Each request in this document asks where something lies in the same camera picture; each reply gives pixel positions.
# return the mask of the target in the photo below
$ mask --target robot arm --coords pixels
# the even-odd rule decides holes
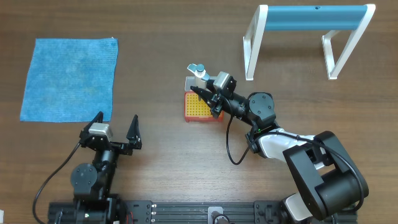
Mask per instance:
[[[234,93],[235,87],[236,80],[220,72],[215,80],[206,82],[206,89],[191,86],[191,90],[206,102],[213,117],[225,111],[252,126],[246,139],[253,153],[287,163],[298,193],[283,200],[285,220],[296,223],[311,216],[324,220],[358,201],[355,210],[359,209],[369,194],[368,185],[332,132],[316,136],[285,132],[275,121],[270,93],[252,93],[245,98]],[[318,173],[332,164],[332,171]]]

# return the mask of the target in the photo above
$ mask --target blue cloth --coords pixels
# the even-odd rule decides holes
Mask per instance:
[[[36,39],[21,121],[91,121],[112,114],[118,40]]]

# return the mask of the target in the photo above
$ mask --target tabletop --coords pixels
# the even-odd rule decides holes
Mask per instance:
[[[369,2],[352,0],[350,4]],[[236,93],[272,93],[286,131],[333,131],[369,185],[360,223],[392,223],[398,209],[398,2],[374,0],[376,12],[337,80],[328,80],[324,31],[266,32],[254,81],[244,79],[242,36],[259,4],[323,5],[324,1],[3,0],[0,2],[0,209],[6,223],[33,223],[32,201],[69,155],[86,123],[20,122],[36,38],[114,37],[119,55],[109,122],[116,141],[139,116],[143,147],[121,156],[111,192],[126,200],[253,202],[282,200],[297,188],[286,164],[251,152],[239,166],[225,148],[228,119],[186,123],[184,82],[190,63],[210,75],[230,73]],[[346,1],[333,1],[346,4]],[[349,33],[332,40],[335,55]],[[232,156],[246,148],[249,126],[233,121]],[[73,168],[91,162],[79,149],[47,184],[37,213],[70,202]]]

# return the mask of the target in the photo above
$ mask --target white stand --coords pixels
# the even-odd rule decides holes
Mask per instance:
[[[346,63],[349,55],[353,51],[355,45],[358,43],[363,32],[368,26],[376,6],[374,4],[367,4],[368,10],[362,18],[356,30],[351,31],[347,44],[344,47],[343,53],[335,64],[333,58],[333,51],[331,49],[331,38],[339,33],[339,30],[331,30],[326,35],[322,36],[323,51],[325,53],[326,69],[328,78],[330,80],[337,79],[338,74]],[[254,69],[256,68],[257,58],[260,51],[262,35],[266,28],[268,6],[260,5],[251,20],[248,30],[243,37],[243,52],[244,52],[244,71],[247,81],[253,81]]]

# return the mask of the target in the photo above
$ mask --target blue bar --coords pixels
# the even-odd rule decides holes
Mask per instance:
[[[268,6],[266,30],[355,30],[367,6]]]

